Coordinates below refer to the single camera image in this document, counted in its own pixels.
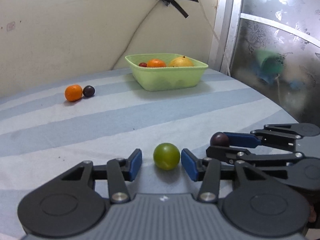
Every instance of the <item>green tomato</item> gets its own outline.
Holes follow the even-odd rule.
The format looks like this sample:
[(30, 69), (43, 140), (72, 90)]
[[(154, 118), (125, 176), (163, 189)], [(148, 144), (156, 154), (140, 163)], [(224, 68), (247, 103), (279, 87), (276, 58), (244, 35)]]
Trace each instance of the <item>green tomato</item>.
[(180, 152), (173, 144), (162, 143), (153, 152), (153, 160), (158, 168), (169, 171), (178, 165)]

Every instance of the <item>table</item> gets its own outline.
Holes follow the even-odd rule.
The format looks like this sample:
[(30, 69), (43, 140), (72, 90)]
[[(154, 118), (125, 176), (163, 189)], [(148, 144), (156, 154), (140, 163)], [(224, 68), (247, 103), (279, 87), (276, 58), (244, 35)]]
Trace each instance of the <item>table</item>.
[[(64, 90), (78, 83), (96, 89), (93, 98), (65, 101)], [(119, 69), (63, 81), (0, 99), (0, 239), (20, 238), (24, 232), (16, 215), (19, 201), (31, 190), (83, 160), (95, 165), (143, 154), (131, 194), (197, 193), (181, 165), (161, 171), (153, 150), (163, 142), (205, 157), (217, 131), (250, 132), (264, 124), (296, 122), (281, 107), (245, 84), (208, 69), (193, 88), (148, 92), (129, 69)], [(257, 154), (282, 151), (258, 147)], [(231, 190), (220, 184), (220, 197)], [(105, 182), (96, 191), (108, 196)]]

